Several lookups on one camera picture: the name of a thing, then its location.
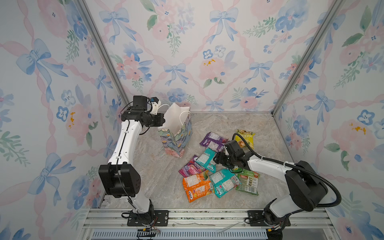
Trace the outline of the teal candy packet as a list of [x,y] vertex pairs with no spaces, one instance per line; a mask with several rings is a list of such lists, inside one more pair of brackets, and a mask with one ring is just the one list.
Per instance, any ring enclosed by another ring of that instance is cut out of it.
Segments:
[[214,174],[217,171],[216,163],[213,161],[215,155],[215,151],[211,150],[210,148],[206,148],[202,155],[197,158],[196,163],[203,167],[205,170],[208,170]]
[[237,176],[228,169],[222,169],[210,175],[215,195],[220,199],[232,189],[241,185]]

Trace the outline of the floral paper gift bag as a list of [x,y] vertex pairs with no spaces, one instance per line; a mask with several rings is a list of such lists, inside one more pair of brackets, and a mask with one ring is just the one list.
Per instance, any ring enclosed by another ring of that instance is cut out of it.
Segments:
[[192,131],[190,107],[180,107],[173,103],[164,115],[165,123],[158,132],[166,154],[182,158]]

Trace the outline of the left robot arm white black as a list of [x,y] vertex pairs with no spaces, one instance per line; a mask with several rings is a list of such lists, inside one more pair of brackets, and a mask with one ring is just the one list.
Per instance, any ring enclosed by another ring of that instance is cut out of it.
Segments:
[[156,98],[134,96],[132,105],[123,108],[120,114],[122,125],[115,149],[106,165],[99,167],[99,176],[106,194],[114,198],[126,197],[135,214],[150,214],[151,200],[141,188],[141,176],[134,168],[134,153],[144,127],[161,127],[164,114],[159,113],[161,101]]

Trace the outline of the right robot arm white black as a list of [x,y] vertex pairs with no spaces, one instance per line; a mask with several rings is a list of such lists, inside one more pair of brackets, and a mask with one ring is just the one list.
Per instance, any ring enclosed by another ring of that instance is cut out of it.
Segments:
[[274,199],[264,208],[261,220],[269,226],[278,225],[290,215],[302,211],[311,212],[328,193],[328,187],[315,173],[311,166],[300,162],[276,163],[250,150],[244,152],[238,142],[231,140],[225,143],[225,151],[217,153],[213,158],[216,164],[229,169],[239,167],[243,170],[263,173],[283,181],[289,189],[289,194]]

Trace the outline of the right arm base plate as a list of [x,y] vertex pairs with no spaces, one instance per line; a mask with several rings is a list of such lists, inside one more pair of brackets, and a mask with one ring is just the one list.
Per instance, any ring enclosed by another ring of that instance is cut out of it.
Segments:
[[290,227],[291,222],[286,217],[277,218],[270,213],[265,213],[263,210],[249,210],[247,211],[247,217],[244,222],[252,227]]

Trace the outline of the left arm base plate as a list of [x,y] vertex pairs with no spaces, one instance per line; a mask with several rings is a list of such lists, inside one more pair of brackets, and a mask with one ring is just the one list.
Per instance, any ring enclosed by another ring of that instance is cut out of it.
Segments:
[[136,214],[133,211],[128,212],[128,227],[167,227],[169,222],[168,210],[149,210],[144,214]]

